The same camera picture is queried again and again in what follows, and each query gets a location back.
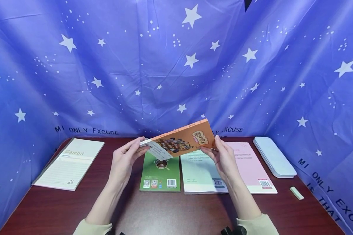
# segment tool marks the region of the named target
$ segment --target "wooden table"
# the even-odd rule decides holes
[[[112,152],[129,138],[84,138],[105,145],[75,192],[32,186],[0,234],[72,234],[89,213],[109,176]],[[225,138],[249,142],[275,184],[277,195],[254,195],[281,235],[344,234],[300,178],[275,178],[256,150],[253,138]],[[65,141],[59,151],[68,143]],[[132,176],[112,217],[115,234],[219,234],[235,224],[236,213],[228,194],[184,195],[140,192],[144,157],[134,164]],[[305,197],[298,201],[289,190],[295,186]]]

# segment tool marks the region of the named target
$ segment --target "pink book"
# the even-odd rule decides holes
[[[239,174],[252,194],[276,194],[277,190],[248,142],[226,142],[234,150]]]

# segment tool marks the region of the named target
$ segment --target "blue fabric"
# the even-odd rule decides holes
[[[353,0],[0,0],[0,227],[63,140],[204,117],[273,138],[353,234]]]

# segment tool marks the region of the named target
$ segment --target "sleeve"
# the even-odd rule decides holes
[[[77,226],[73,235],[105,235],[112,230],[112,224],[109,225],[91,225],[83,219]]]
[[[247,230],[248,235],[279,235],[268,215],[262,214],[253,220],[240,220],[237,218],[237,224],[243,226]]]

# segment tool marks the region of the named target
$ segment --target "barcode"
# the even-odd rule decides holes
[[[271,184],[268,182],[268,180],[259,180],[259,183],[261,187],[263,188],[271,188]]]
[[[151,181],[150,180],[144,180],[144,188],[150,188],[151,186]]]
[[[167,188],[176,188],[177,187],[177,180],[176,179],[167,179]]]
[[[214,185],[215,186],[223,186],[222,180],[214,180]]]

